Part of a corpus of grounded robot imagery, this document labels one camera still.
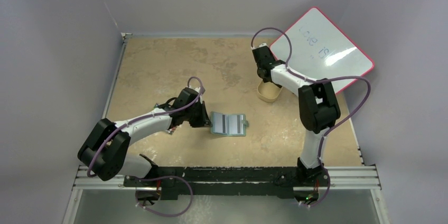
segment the tan table surface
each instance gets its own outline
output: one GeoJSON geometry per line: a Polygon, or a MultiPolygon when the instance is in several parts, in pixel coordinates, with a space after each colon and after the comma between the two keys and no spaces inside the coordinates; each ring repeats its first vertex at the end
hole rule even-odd
{"type": "MultiPolygon", "coordinates": [[[[273,39],[258,39],[270,44],[273,39]]],[[[249,38],[131,38],[126,47],[107,117],[130,119],[154,104],[177,97],[190,76],[206,89],[206,108],[226,114],[244,113],[250,123],[246,137],[224,137],[188,122],[173,135],[153,134],[129,147],[165,166],[295,166],[305,135],[297,97],[286,89],[272,104],[258,99],[260,83],[249,38]]],[[[347,115],[338,95],[342,117],[347,115]]],[[[327,166],[361,165],[349,122],[329,138],[327,166]]]]}

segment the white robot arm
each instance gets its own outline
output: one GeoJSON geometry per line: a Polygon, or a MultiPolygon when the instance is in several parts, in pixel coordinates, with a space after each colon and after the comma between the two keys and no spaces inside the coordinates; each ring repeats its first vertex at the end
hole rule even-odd
{"type": "Polygon", "coordinates": [[[199,88],[186,87],[177,98],[169,99],[142,116],[114,123],[107,118],[101,119],[79,150],[78,159],[87,166],[93,162],[91,170],[104,181],[117,174],[144,178],[155,164],[142,154],[127,154],[128,147],[151,134],[179,126],[184,121],[195,128],[211,127],[202,100],[203,92],[199,93],[199,88]],[[112,138],[111,143],[101,147],[108,137],[112,138]]]}
{"type": "MultiPolygon", "coordinates": [[[[276,60],[265,43],[253,48],[252,53],[257,63],[257,74],[264,82],[283,86],[298,96],[300,119],[306,128],[300,163],[305,169],[318,167],[322,136],[341,115],[331,83],[313,84],[292,75],[287,71],[285,62],[276,60]]],[[[322,142],[321,153],[325,144],[326,139],[322,142]]]]}

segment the purple cable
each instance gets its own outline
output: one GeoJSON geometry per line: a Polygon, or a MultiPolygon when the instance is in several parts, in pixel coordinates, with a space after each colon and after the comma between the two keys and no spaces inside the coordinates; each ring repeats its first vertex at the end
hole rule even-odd
{"type": "Polygon", "coordinates": [[[291,59],[291,57],[292,57],[292,54],[293,54],[293,46],[292,46],[292,42],[291,42],[291,39],[289,38],[289,36],[288,36],[284,31],[282,31],[281,29],[278,29],[278,28],[276,28],[276,27],[264,27],[264,28],[262,28],[261,30],[257,31],[257,32],[254,34],[254,36],[252,37],[252,40],[251,40],[251,42],[250,42],[250,46],[251,46],[251,47],[254,47],[254,39],[255,39],[255,37],[256,37],[261,31],[264,31],[264,30],[275,30],[275,31],[279,31],[280,33],[282,33],[282,34],[286,37],[286,40],[288,41],[288,44],[289,44],[289,46],[290,46],[290,53],[289,53],[289,55],[288,55],[288,58],[287,58],[286,61],[285,61],[285,66],[286,66],[286,70],[287,70],[290,74],[292,74],[292,75],[294,75],[294,76],[296,76],[296,77],[298,77],[298,78],[300,78],[300,79],[302,79],[302,80],[304,80],[304,81],[310,82],[310,83],[328,83],[328,82],[338,81],[338,80],[358,79],[358,80],[362,80],[362,81],[364,81],[364,82],[367,84],[367,92],[366,92],[366,95],[365,95],[364,98],[361,100],[361,102],[357,105],[357,107],[356,107],[356,108],[355,108],[355,109],[354,109],[354,110],[353,110],[347,117],[345,117],[343,120],[339,121],[339,123],[335,124],[333,127],[331,127],[327,132],[325,132],[325,133],[322,135],[322,138],[321,138],[320,143],[319,143],[318,162],[319,162],[319,165],[322,167],[322,169],[324,170],[325,174],[326,174],[327,177],[328,177],[328,185],[327,185],[327,188],[326,188],[326,191],[325,191],[324,195],[322,195],[321,197],[319,197],[319,199],[316,201],[316,203],[314,203],[314,204],[312,204],[312,205],[309,205],[309,207],[310,207],[310,206],[316,206],[317,204],[319,204],[320,202],[322,202],[322,200],[325,199],[325,197],[328,195],[328,193],[329,193],[329,191],[330,191],[330,186],[331,186],[330,175],[329,175],[329,173],[328,173],[328,170],[324,167],[324,165],[323,165],[323,163],[322,163],[322,160],[321,160],[321,159],[322,159],[322,147],[323,147],[323,142],[325,141],[325,137],[327,137],[327,136],[329,135],[329,133],[332,132],[334,129],[336,129],[338,126],[340,126],[340,125],[343,124],[345,121],[347,121],[348,119],[350,119],[350,118],[351,118],[351,117],[352,117],[352,116],[353,116],[353,115],[354,115],[354,114],[361,108],[361,106],[364,105],[364,103],[367,101],[367,98],[368,98],[369,95],[370,95],[371,85],[370,85],[370,82],[369,82],[368,79],[366,79],[366,78],[364,78],[364,77],[361,77],[361,76],[342,76],[342,77],[336,77],[336,78],[325,79],[325,80],[311,80],[311,79],[308,79],[308,78],[306,78],[306,77],[304,77],[304,76],[302,76],[302,75],[300,75],[300,74],[294,72],[294,71],[291,70],[291,69],[289,68],[289,66],[288,66],[288,64],[289,64],[289,62],[290,62],[290,59],[291,59]]]}
{"type": "MultiPolygon", "coordinates": [[[[113,131],[113,132],[112,132],[112,133],[111,133],[111,134],[104,140],[104,142],[103,142],[103,143],[100,145],[100,147],[98,148],[97,152],[95,153],[94,157],[92,158],[92,161],[91,161],[90,164],[89,164],[89,167],[87,168],[87,176],[90,177],[90,178],[96,176],[95,174],[92,174],[91,171],[92,171],[92,168],[93,168],[93,166],[94,166],[94,163],[95,163],[96,159],[97,159],[98,156],[99,156],[99,153],[101,153],[101,151],[102,151],[103,148],[106,146],[106,144],[107,144],[112,138],[114,138],[114,136],[115,136],[120,130],[122,130],[122,129],[125,128],[126,126],[129,126],[129,125],[131,125],[131,124],[133,124],[133,123],[135,123],[135,122],[138,122],[138,121],[140,121],[140,120],[143,120],[143,119],[147,119],[147,118],[155,117],[155,116],[160,116],[160,115],[168,115],[168,114],[172,114],[172,113],[175,113],[175,112],[178,112],[178,111],[187,109],[188,107],[192,106],[195,102],[197,102],[197,101],[199,100],[200,96],[204,93],[204,86],[202,85],[202,81],[201,81],[201,79],[199,79],[198,77],[195,77],[195,76],[192,76],[192,77],[190,77],[190,78],[188,79],[188,82],[187,82],[187,85],[188,85],[188,86],[190,86],[190,81],[191,81],[192,79],[196,79],[196,80],[199,82],[200,90],[199,90],[199,94],[195,97],[194,100],[191,101],[191,103],[189,103],[189,104],[187,104],[187,105],[185,105],[185,106],[183,106],[183,107],[181,107],[181,108],[179,108],[179,109],[174,109],[174,110],[170,110],[170,111],[164,111],[164,112],[159,112],[159,113],[155,113],[155,114],[148,114],[148,115],[144,115],[144,116],[141,116],[141,117],[136,117],[136,118],[130,120],[128,124],[123,124],[123,125],[119,126],[115,131],[113,131]]],[[[176,217],[176,216],[179,216],[179,215],[181,215],[181,214],[184,214],[184,213],[190,208],[191,203],[193,202],[193,190],[191,189],[191,186],[188,184],[188,182],[187,182],[185,179],[180,178],[180,177],[178,177],[178,176],[174,176],[174,175],[162,176],[162,177],[160,177],[160,178],[153,178],[153,179],[141,179],[141,181],[156,181],[156,180],[167,179],[167,178],[175,178],[175,179],[181,180],[182,182],[184,182],[184,183],[187,185],[188,189],[190,190],[190,196],[191,196],[191,198],[190,198],[190,203],[188,204],[188,206],[187,206],[183,211],[181,211],[180,213],[176,213],[176,214],[165,214],[165,213],[157,212],[157,211],[154,211],[154,210],[152,210],[152,209],[143,207],[141,204],[139,204],[139,206],[142,207],[142,208],[145,209],[145,210],[148,210],[148,211],[150,211],[150,212],[152,212],[152,213],[155,213],[155,214],[157,214],[157,215],[160,215],[160,216],[164,216],[164,217],[176,217]]]]}
{"type": "Polygon", "coordinates": [[[190,202],[188,203],[188,206],[183,211],[181,211],[179,213],[175,213],[175,214],[167,214],[167,213],[161,213],[161,212],[154,211],[153,209],[145,207],[145,206],[141,205],[140,203],[138,203],[138,197],[137,197],[137,191],[136,191],[135,192],[135,200],[137,201],[137,205],[139,207],[145,209],[146,211],[152,212],[152,213],[162,216],[162,217],[177,217],[177,216],[180,216],[180,215],[184,214],[185,212],[187,212],[191,206],[191,203],[193,203],[193,189],[191,188],[191,186],[188,184],[188,182],[185,179],[183,179],[179,176],[175,176],[175,175],[167,175],[167,176],[161,176],[159,178],[140,179],[140,181],[141,182],[151,182],[151,181],[157,181],[157,180],[168,179],[168,178],[174,178],[174,179],[184,182],[186,184],[186,186],[188,187],[188,190],[190,191],[190,202]]]}

